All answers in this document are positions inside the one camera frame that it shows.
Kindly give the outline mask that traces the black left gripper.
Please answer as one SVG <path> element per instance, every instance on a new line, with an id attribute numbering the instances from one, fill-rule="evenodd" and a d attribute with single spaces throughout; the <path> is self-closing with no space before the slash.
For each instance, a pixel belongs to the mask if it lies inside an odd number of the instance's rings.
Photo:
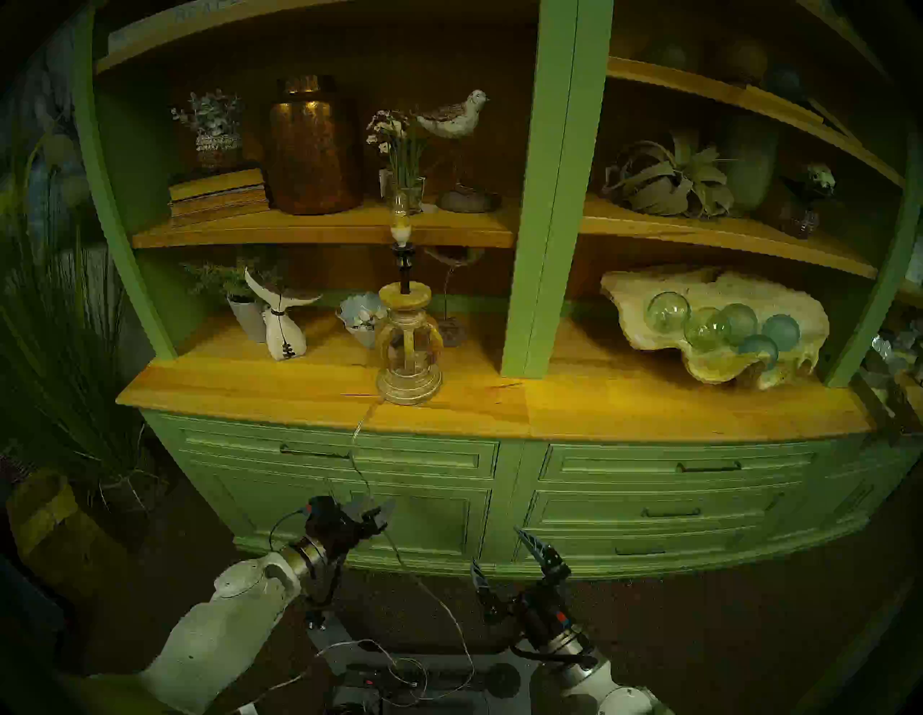
<path id="1" fill-rule="evenodd" d="M 311 497 L 305 508 L 305 537 L 325 554 L 348 554 L 365 537 L 385 532 L 393 497 L 384 501 L 354 497 L 344 504 L 344 510 L 333 497 Z"/>

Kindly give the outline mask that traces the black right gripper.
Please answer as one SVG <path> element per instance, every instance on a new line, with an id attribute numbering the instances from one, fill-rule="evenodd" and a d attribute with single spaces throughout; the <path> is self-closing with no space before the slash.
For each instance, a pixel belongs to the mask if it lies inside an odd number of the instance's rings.
<path id="1" fill-rule="evenodd" d="M 542 578 L 503 601 L 491 588 L 480 565 L 472 562 L 470 574 L 483 621 L 500 624 L 513 616 L 532 646 L 577 643 L 577 628 L 560 591 L 570 576 L 570 567 L 551 544 L 525 529 L 515 532 L 539 565 Z"/>

